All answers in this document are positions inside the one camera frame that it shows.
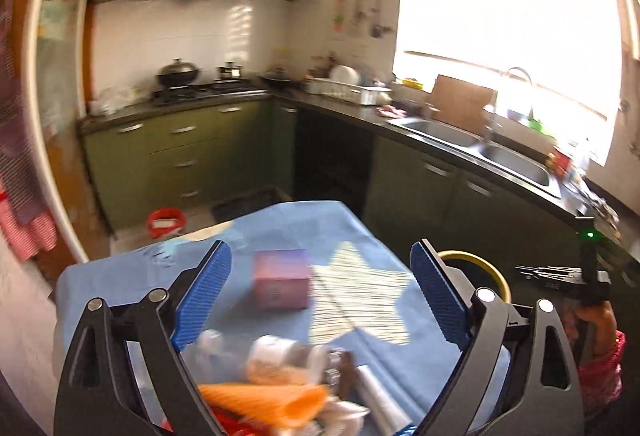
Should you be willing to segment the person's right hand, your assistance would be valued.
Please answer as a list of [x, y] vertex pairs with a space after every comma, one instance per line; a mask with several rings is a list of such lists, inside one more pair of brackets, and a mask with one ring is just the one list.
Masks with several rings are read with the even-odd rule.
[[570, 340], [578, 338], [578, 321], [591, 324], [594, 329], [592, 359], [608, 358], [617, 348], [617, 322], [609, 301], [596, 306], [580, 306], [564, 313], [563, 325]]

